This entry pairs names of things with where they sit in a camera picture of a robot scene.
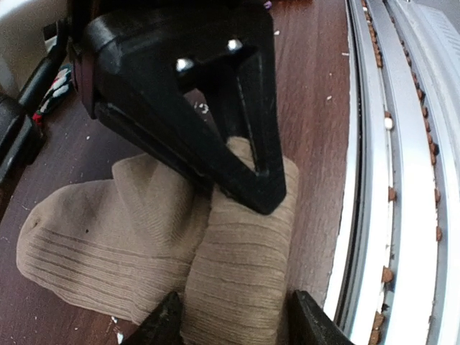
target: beige sock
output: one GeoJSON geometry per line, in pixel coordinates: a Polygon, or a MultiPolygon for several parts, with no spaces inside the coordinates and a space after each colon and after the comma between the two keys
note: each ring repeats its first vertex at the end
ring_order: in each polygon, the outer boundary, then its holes
{"type": "MultiPolygon", "coordinates": [[[[249,145],[230,148],[251,165],[249,145]]],[[[298,192],[298,169],[285,160],[287,196],[270,216],[215,189],[203,242],[185,286],[187,344],[276,344],[298,192]]]]}
{"type": "Polygon", "coordinates": [[[141,323],[166,293],[183,292],[209,201],[147,155],[115,164],[113,174],[37,205],[17,267],[70,304],[141,323]]]}

